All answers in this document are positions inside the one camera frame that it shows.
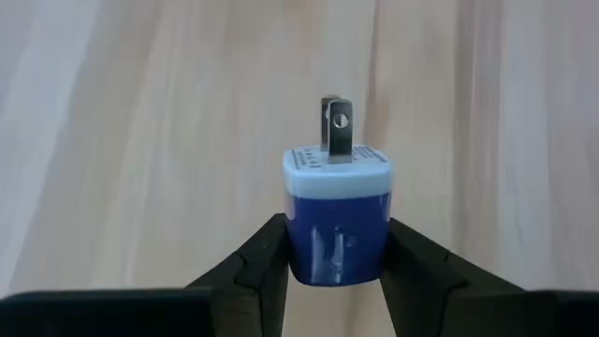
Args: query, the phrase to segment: blue charger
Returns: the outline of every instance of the blue charger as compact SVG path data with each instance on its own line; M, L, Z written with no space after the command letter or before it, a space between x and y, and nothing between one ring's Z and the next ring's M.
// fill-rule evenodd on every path
M381 276L392 165L380 151L352 144L352 104L322 99L320 146L283 159L291 270L309 286L349 286Z

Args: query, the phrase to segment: blue plastic casing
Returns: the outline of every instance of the blue plastic casing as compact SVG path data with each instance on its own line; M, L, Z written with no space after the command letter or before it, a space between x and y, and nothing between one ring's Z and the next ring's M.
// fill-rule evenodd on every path
M319 146L287 151L287 228L291 270L310 286L377 279L387 242L392 166L379 151L355 145L352 162L329 164Z

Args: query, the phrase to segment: wooden surface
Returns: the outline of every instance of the wooden surface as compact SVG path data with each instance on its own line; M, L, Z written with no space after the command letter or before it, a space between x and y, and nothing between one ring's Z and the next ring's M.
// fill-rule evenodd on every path
M592 0L0 0L0 294L182 286L283 208L318 99L392 215L527 288L599 287ZM290 281L285 336L392 335Z

